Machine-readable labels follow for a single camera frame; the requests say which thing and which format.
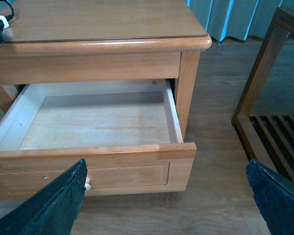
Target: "wooden side table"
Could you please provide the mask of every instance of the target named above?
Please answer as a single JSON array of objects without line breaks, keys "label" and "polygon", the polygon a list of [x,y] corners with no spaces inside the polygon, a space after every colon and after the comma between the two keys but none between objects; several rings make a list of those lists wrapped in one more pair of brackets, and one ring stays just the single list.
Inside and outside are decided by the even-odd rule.
[{"label": "wooden side table", "polygon": [[[86,195],[185,190],[196,146],[183,139],[211,38],[184,0],[13,6],[0,45],[0,199],[28,198],[80,158]],[[18,96],[14,84],[29,85]]]},{"label": "wooden side table", "polygon": [[232,118],[248,154],[294,181],[294,115],[251,117],[251,111],[289,32],[294,7],[277,8]]}]

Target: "slatted shelf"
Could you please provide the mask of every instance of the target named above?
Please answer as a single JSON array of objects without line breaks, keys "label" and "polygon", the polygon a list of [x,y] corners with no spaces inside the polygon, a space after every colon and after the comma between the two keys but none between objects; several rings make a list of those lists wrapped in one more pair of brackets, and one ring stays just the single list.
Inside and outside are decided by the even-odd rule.
[{"label": "slatted shelf", "polygon": [[276,170],[294,181],[294,116],[250,116]]}]

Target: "wooden nightstand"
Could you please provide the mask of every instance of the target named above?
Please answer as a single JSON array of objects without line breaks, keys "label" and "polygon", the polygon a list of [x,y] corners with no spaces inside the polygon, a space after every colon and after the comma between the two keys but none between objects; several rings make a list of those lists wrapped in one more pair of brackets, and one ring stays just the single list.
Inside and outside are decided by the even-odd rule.
[{"label": "wooden nightstand", "polygon": [[[183,139],[211,39],[184,1],[13,7],[0,45],[0,200],[30,197],[81,158],[86,196],[185,190],[196,146]],[[28,85],[18,96],[14,84]]]}]

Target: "curtain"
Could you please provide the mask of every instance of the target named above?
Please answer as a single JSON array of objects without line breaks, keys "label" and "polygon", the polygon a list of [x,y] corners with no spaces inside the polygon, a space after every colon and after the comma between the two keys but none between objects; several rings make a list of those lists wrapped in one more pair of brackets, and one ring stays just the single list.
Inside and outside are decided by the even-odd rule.
[{"label": "curtain", "polygon": [[246,40],[264,38],[277,7],[294,6],[294,0],[185,0],[209,35]]}]

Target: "glass top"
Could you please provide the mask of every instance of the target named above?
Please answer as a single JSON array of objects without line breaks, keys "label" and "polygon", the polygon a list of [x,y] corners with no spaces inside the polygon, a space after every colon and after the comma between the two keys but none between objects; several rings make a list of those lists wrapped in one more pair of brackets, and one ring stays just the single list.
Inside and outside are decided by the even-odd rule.
[{"label": "glass top", "polygon": [[12,6],[6,42],[207,36],[184,0],[16,0]]}]

